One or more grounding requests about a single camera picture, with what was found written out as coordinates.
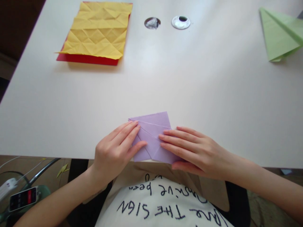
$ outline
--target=white cable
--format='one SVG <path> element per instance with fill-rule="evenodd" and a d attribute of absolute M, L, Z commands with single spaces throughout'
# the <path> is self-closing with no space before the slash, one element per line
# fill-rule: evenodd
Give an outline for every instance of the white cable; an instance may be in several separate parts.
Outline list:
<path fill-rule="evenodd" d="M 30 171 L 28 171 L 26 174 L 24 174 L 19 180 L 21 180 L 22 178 L 24 178 L 28 173 L 30 173 L 32 170 L 34 170 L 37 166 L 39 166 L 45 160 L 46 159 L 44 159 L 43 161 L 39 162 L 34 168 L 32 168 Z"/>
<path fill-rule="evenodd" d="M 2 164 L 2 165 L 0 166 L 0 169 L 1 169 L 1 167 L 4 166 L 5 164 L 9 163 L 9 162 L 12 161 L 12 160 L 15 160 L 15 159 L 18 158 L 18 157 L 15 157 L 15 158 L 13 158 L 13 159 L 11 159 L 11 160 L 5 162 L 4 164 Z"/>

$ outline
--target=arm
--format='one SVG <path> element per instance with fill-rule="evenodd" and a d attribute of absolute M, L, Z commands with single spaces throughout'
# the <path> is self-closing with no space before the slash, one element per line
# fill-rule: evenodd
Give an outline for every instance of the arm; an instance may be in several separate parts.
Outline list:
<path fill-rule="evenodd" d="M 140 141 L 131 147 L 140 129 L 137 124 L 138 122 L 127 122 L 103 138 L 96 146 L 94 164 L 32 207 L 15 226 L 57 226 L 82 201 L 104 188 L 119 175 L 135 153 L 147 144 Z"/>
<path fill-rule="evenodd" d="M 164 131 L 161 146 L 187 162 L 175 162 L 173 169 L 202 177 L 230 181 L 275 203 L 303 224 L 303 187 L 257 164 L 228 152 L 211 138 L 186 127 Z"/>

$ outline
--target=white table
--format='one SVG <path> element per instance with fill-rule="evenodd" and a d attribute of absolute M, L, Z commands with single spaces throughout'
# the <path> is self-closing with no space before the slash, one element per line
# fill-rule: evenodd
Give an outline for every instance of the white table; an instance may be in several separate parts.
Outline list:
<path fill-rule="evenodd" d="M 261 166 L 303 168 L 303 51 L 268 62 L 258 12 L 297 17 L 301 0 L 130 2 L 114 67 L 56 61 L 80 1 L 46 1 L 0 106 L 1 155 L 92 159 L 129 117 L 168 111 Z M 176 15 L 191 26 L 173 28 Z"/>

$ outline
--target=t-shirt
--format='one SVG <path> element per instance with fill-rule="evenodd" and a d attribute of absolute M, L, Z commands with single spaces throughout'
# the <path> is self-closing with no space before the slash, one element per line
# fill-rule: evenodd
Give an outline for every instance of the t-shirt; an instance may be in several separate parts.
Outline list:
<path fill-rule="evenodd" d="M 191 188 L 146 173 L 118 190 L 102 208 L 96 226 L 233 226 Z"/>

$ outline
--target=hand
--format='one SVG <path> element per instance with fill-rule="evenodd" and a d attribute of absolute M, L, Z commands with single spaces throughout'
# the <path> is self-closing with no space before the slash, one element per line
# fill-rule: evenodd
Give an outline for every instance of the hand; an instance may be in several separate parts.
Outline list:
<path fill-rule="evenodd" d="M 131 147 L 139 130 L 138 121 L 129 121 L 120 125 L 97 144 L 95 161 L 89 171 L 98 190 L 117 177 L 130 159 L 147 145 L 146 141 L 140 141 Z"/>
<path fill-rule="evenodd" d="M 241 166 L 249 161 L 228 152 L 213 139 L 186 127 L 165 130 L 159 138 L 161 146 L 186 162 L 177 161 L 172 169 L 183 170 L 202 177 L 234 182 Z"/>

